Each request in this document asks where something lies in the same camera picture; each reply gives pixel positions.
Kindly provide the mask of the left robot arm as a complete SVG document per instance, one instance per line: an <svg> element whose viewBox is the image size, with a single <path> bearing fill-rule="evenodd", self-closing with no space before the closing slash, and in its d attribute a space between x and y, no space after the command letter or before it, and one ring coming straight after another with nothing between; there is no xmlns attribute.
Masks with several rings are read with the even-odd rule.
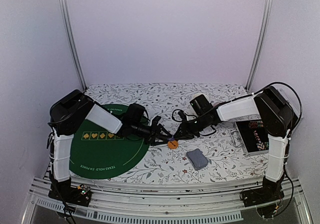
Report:
<svg viewBox="0 0 320 224"><path fill-rule="evenodd" d="M51 181L48 196L62 201L64 205L87 207L90 204L90 187L84 184L72 187L69 172L72 141L84 121L90 121L120 138L135 135L151 146L167 143L172 135L159 123L160 116L152 118L149 125L142 123L146 112L144 106L133 103L126 112L114 114L78 89L53 104L49 111L51 133L47 141Z"/></svg>

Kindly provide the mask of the orange big blind button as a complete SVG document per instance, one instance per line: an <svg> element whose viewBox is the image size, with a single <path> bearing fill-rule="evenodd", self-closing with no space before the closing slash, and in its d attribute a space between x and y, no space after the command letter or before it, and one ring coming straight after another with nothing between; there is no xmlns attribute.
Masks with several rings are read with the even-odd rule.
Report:
<svg viewBox="0 0 320 224"><path fill-rule="evenodd" d="M179 146L178 141L177 140L170 140L167 143L167 147L171 150L177 149Z"/></svg>

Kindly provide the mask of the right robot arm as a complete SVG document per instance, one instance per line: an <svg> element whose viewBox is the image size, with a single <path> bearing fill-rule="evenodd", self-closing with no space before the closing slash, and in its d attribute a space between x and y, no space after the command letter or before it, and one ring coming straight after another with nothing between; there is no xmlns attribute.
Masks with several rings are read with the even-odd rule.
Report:
<svg viewBox="0 0 320 224"><path fill-rule="evenodd" d="M261 205L284 197L282 181L287 176L285 165L289 157L290 139L299 124L302 113L296 112L285 95L276 89L272 82L261 90L213 106L201 94L190 101L196 117L187 120L183 111L179 111L180 125L174 140L190 140L199 137L208 127L236 120L242 117L258 116L258 119L237 121L247 152L267 152L267 168L262 186L253 190L244 190L240 199L245 207Z"/></svg>

